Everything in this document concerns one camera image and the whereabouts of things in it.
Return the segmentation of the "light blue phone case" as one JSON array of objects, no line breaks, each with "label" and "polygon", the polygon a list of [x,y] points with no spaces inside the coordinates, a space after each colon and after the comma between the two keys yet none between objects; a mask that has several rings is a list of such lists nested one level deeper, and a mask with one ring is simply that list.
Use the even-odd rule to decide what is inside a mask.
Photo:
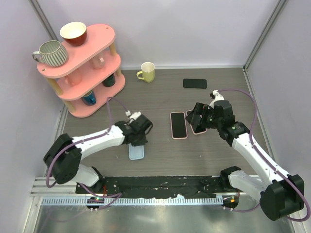
[{"label": "light blue phone case", "polygon": [[132,144],[129,144],[128,148],[130,160],[134,161],[144,158],[144,146],[133,146]]}]

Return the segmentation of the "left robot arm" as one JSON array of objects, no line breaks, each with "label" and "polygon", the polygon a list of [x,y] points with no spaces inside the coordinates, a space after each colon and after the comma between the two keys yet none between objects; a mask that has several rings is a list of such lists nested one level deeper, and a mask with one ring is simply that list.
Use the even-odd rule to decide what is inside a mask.
[{"label": "left robot arm", "polygon": [[128,121],[118,121],[96,133],[78,137],[70,137],[66,133],[60,135],[43,158],[48,167],[48,177],[55,179],[53,184],[46,181],[47,187],[73,181],[94,194],[100,193],[104,187],[103,176],[95,167],[86,167],[81,161],[114,146],[143,146],[148,142],[146,136],[152,127],[152,122],[145,115],[135,112]]}]

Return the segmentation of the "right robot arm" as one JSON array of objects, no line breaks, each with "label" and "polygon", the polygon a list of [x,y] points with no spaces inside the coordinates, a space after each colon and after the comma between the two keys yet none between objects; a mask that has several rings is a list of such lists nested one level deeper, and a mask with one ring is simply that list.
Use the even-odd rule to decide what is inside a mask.
[{"label": "right robot arm", "polygon": [[193,128],[216,129],[220,138],[240,153],[259,176],[259,180],[233,166],[221,172],[220,188],[234,188],[255,199],[270,220],[288,216],[306,207],[304,181],[290,175],[257,144],[249,129],[235,120],[227,100],[214,100],[210,105],[196,103],[186,116]]}]

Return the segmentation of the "black phone case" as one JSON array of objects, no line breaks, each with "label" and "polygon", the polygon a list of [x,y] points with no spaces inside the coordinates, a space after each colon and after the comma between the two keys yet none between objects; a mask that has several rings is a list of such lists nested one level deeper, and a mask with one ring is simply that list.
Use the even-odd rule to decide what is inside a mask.
[{"label": "black phone case", "polygon": [[207,89],[206,79],[183,79],[184,88]]}]

